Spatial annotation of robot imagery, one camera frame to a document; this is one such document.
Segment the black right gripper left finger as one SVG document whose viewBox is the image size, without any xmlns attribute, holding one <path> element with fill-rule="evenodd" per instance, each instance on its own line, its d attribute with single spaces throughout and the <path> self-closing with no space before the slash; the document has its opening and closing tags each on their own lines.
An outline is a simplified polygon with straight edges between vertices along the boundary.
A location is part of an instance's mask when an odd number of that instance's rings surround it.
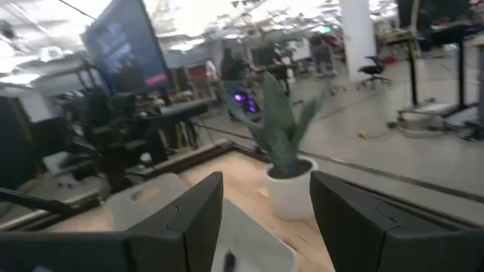
<svg viewBox="0 0 484 272">
<path fill-rule="evenodd" d="M 223 174 L 213 172 L 130 227 L 135 272 L 210 272 L 222 206 Z"/>
</svg>

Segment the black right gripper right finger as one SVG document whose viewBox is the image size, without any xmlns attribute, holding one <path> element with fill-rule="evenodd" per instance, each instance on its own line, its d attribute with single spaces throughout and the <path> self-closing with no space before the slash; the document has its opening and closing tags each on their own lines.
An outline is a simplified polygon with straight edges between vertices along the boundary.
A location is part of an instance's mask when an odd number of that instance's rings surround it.
<svg viewBox="0 0 484 272">
<path fill-rule="evenodd" d="M 320 171 L 311 173 L 309 192 L 336 272 L 416 272 L 411 251 L 387 241 L 411 214 Z"/>
</svg>

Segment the black office chair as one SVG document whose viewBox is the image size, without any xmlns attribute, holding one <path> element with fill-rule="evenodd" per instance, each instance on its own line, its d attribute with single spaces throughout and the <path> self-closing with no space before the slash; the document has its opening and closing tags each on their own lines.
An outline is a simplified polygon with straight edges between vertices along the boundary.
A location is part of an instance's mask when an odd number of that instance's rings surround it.
<svg viewBox="0 0 484 272">
<path fill-rule="evenodd" d="M 380 58 L 378 56 L 366 56 L 365 58 L 371 60 L 373 63 L 361 66 L 358 69 L 358 72 L 368 75 L 369 78 L 363 79 L 357 83 L 355 86 L 356 90 L 360 91 L 362 88 L 374 90 L 376 88 L 376 81 L 379 81 L 382 84 L 391 85 L 392 80 L 382 76 L 385 71 L 385 66 Z"/>
</svg>

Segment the black pen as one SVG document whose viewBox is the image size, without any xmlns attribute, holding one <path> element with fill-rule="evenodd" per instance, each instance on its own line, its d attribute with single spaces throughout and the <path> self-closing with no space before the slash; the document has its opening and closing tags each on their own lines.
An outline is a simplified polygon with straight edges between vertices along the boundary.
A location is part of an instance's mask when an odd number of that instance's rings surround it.
<svg viewBox="0 0 484 272">
<path fill-rule="evenodd" d="M 235 255 L 232 251 L 228 250 L 224 257 L 223 272 L 235 272 L 236 265 L 237 259 Z"/>
</svg>

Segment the black standing desk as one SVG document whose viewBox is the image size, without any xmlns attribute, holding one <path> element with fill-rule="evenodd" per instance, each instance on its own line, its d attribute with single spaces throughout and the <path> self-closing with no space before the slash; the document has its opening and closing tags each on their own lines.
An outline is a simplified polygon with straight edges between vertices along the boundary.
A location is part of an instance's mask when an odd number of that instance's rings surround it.
<svg viewBox="0 0 484 272">
<path fill-rule="evenodd" d="M 458 46 L 458 102 L 456 104 L 440 103 L 434 97 L 422 100 L 421 102 L 418 100 L 416 66 L 417 38 L 410 37 L 402 40 L 408 47 L 408 63 L 411 80 L 411 106 L 398 111 L 400 118 L 408 113 L 447 118 L 469 108 L 476 107 L 479 104 L 478 102 L 468 104 L 466 99 L 464 40 L 483 31 L 484 24 L 482 23 L 458 22 L 430 32 L 430 36 L 433 40 L 437 41 L 437 45 L 456 44 Z"/>
</svg>

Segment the computer with purple lights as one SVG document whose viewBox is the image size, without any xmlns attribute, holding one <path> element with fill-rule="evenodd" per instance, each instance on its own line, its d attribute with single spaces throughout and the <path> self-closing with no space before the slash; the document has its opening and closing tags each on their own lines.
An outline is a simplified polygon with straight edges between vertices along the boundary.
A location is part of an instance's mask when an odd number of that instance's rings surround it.
<svg viewBox="0 0 484 272">
<path fill-rule="evenodd" d="M 252 93 L 239 91 L 234 94 L 234 99 L 241 105 L 245 113 L 258 114 L 260 112 L 259 105 Z"/>
</svg>

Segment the tilted dark blue monitor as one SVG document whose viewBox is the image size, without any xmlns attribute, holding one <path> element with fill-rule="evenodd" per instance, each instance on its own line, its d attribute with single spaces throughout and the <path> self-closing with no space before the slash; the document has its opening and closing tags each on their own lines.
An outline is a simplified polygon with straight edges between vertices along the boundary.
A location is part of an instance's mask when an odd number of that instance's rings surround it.
<svg viewBox="0 0 484 272">
<path fill-rule="evenodd" d="M 81 38 L 111 95 L 171 88 L 143 0 L 112 0 Z"/>
</svg>

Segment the white pillar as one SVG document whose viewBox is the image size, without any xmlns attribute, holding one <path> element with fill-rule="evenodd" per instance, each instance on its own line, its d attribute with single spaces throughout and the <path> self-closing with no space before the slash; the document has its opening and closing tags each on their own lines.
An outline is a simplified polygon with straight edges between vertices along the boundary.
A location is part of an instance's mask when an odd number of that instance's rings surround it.
<svg viewBox="0 0 484 272">
<path fill-rule="evenodd" d="M 358 70 L 372 62 L 368 56 L 376 54 L 374 25 L 369 0 L 340 0 L 343 40 L 349 79 L 357 82 L 365 78 Z"/>
</svg>

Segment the snake plant in white pot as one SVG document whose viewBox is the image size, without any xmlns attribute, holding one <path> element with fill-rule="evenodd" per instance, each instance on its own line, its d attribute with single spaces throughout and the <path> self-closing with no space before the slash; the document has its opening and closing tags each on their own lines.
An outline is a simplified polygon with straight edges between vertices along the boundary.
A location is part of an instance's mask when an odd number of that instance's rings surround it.
<svg viewBox="0 0 484 272">
<path fill-rule="evenodd" d="M 234 97 L 226 95 L 225 101 L 235 119 L 245 124 L 255 142 L 270 158 L 265 178 L 274 214 L 285 220 L 313 218 L 309 182 L 318 163 L 307 156 L 299 156 L 298 151 L 312 120 L 321 109 L 324 95 L 306 101 L 300 114 L 294 116 L 289 98 L 271 73 L 263 73 L 262 92 L 260 123 L 253 122 Z"/>
</svg>

